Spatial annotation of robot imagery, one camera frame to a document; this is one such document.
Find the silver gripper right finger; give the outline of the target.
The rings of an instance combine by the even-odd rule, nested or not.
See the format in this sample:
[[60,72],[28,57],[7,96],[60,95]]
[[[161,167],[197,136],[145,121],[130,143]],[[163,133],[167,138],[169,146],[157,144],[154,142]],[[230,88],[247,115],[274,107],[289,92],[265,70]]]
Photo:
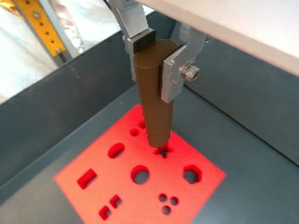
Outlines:
[[179,38],[186,45],[163,61],[162,100],[167,103],[183,91],[183,83],[194,82],[199,77],[201,69],[193,63],[207,41],[207,35],[187,24],[181,24]]

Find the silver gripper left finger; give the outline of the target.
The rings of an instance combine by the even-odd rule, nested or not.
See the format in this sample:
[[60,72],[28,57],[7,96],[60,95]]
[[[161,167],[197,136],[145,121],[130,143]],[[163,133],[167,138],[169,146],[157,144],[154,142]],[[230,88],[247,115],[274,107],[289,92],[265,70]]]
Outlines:
[[109,0],[113,13],[123,32],[130,60],[135,53],[155,41],[155,31],[150,28],[143,5],[135,0]]

